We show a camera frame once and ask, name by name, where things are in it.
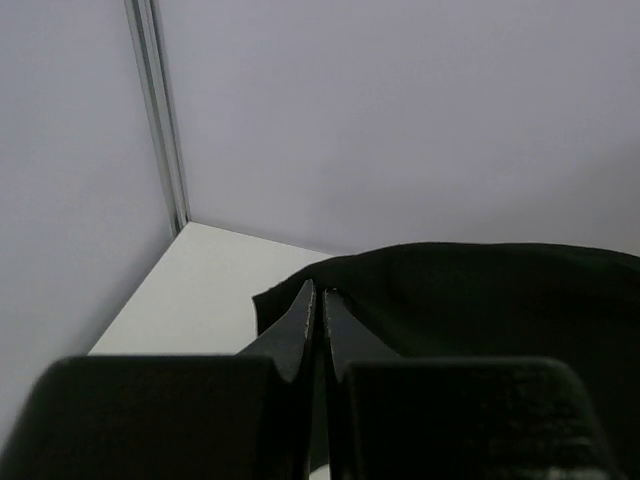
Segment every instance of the white wall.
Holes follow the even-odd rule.
[[[0,443],[171,240],[122,2],[0,2]]]
[[[195,221],[640,253],[637,0],[161,0]]]

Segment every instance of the dark green cloth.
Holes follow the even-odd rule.
[[[307,279],[338,289],[367,328],[408,357],[566,362],[589,391],[621,468],[640,478],[640,258],[564,245],[446,243],[336,257],[254,297],[258,333]]]

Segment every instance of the folded cloth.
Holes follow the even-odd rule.
[[[451,243],[335,257],[255,296],[258,334],[307,279],[338,289],[360,322],[407,357],[566,362],[591,395],[620,467],[640,478],[640,258],[565,245]],[[318,455],[326,459],[312,452],[314,467]]]

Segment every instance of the white backdrop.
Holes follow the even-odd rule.
[[[640,253],[640,2],[160,5],[193,220]]]
[[[122,2],[0,2],[0,444],[171,241]]]

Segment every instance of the fabric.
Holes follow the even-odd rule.
[[[640,258],[564,245],[445,243],[336,257],[254,297],[259,334],[307,279],[338,289],[358,320],[407,357],[566,362],[589,391],[620,467],[640,478]]]

